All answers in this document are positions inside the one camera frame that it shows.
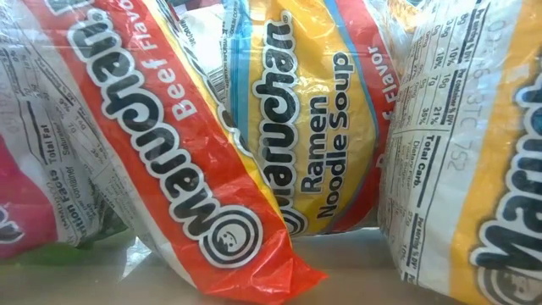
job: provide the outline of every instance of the plastic wrapper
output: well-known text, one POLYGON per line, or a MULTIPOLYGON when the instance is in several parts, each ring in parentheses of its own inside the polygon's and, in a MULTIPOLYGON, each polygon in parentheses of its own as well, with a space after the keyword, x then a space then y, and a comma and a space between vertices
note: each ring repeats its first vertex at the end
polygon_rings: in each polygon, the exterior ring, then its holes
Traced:
POLYGON ((124 230, 55 111, 42 102, 46 93, 17 77, 28 58, 18 57, 17 46, 7 42, 11 35, 0 32, 0 258, 54 242, 77 247, 124 230))
POLYGON ((540 304, 542 2, 426 4, 380 225, 408 282, 471 304, 540 304))
POLYGON ((55 110, 103 200, 185 280, 280 302, 323 278, 293 253, 165 2, 4 1, 0 31, 2 79, 55 110))
POLYGON ((290 233, 358 225, 378 201, 399 89, 383 34, 405 36, 405 30, 384 31, 384 20, 392 18, 384 16, 386 1, 224 5, 226 108, 290 233))

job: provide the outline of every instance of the maruchan ramen package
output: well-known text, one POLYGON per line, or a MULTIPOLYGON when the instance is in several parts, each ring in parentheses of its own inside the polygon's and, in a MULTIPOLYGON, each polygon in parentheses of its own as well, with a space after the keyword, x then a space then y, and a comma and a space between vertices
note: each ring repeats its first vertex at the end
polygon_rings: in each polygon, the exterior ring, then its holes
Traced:
POLYGON ((13 34, 0 29, 0 258, 54 242, 77 247, 122 231, 60 119, 42 102, 47 93, 26 77, 31 66, 19 57, 13 34))
MULTIPOLYGON (((0 30, 2 80, 25 94, 19 105, 38 97, 55 109, 104 200, 185 280, 218 297, 280 302, 323 278, 293 253, 166 3, 8 0, 0 30)), ((44 137, 40 123, 29 128, 44 137)))
POLYGON ((377 201, 399 83, 363 0, 225 2, 226 108, 292 235, 344 231, 377 201))
POLYGON ((433 1, 390 127, 379 222, 401 277, 542 302, 542 2, 433 1))

